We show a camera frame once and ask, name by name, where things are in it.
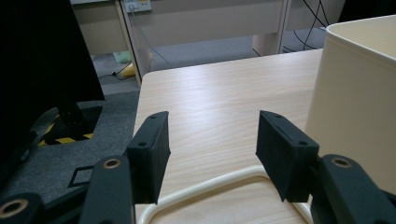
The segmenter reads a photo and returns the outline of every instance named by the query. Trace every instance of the desk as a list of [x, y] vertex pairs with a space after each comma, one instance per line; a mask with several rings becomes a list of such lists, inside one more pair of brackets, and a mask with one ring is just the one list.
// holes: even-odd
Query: desk
[[[169, 111], [172, 154], [160, 197], [251, 165], [259, 111], [304, 129], [321, 49], [148, 73], [137, 108]], [[137, 205], [140, 215], [146, 205]], [[304, 223], [272, 183], [252, 177], [162, 210], [151, 223]]]

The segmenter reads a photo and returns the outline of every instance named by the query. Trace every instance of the yellow object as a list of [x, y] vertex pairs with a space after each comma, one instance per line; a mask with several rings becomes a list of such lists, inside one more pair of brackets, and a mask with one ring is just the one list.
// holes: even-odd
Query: yellow object
[[59, 142], [61, 144], [76, 142], [76, 140], [74, 140], [73, 138], [69, 138], [69, 137], [58, 138], [58, 139], [55, 139], [55, 141], [57, 141], [57, 142]]
[[134, 76], [134, 65], [133, 64], [129, 64], [128, 66], [126, 66], [126, 68], [124, 68], [124, 70], [122, 70], [122, 72], [120, 74], [121, 74], [121, 77], [132, 77], [132, 76]]
[[46, 143], [45, 140], [43, 140], [43, 141], [41, 141], [41, 142], [38, 143], [38, 146], [39, 146], [39, 147], [47, 146], [47, 143]]

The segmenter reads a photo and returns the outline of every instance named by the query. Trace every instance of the black monitor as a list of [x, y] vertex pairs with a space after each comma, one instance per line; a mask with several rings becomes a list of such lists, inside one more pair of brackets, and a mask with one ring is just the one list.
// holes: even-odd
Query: black monitor
[[86, 115], [77, 103], [105, 97], [69, 0], [2, 0], [0, 12], [2, 185], [44, 112], [57, 107], [78, 129]]

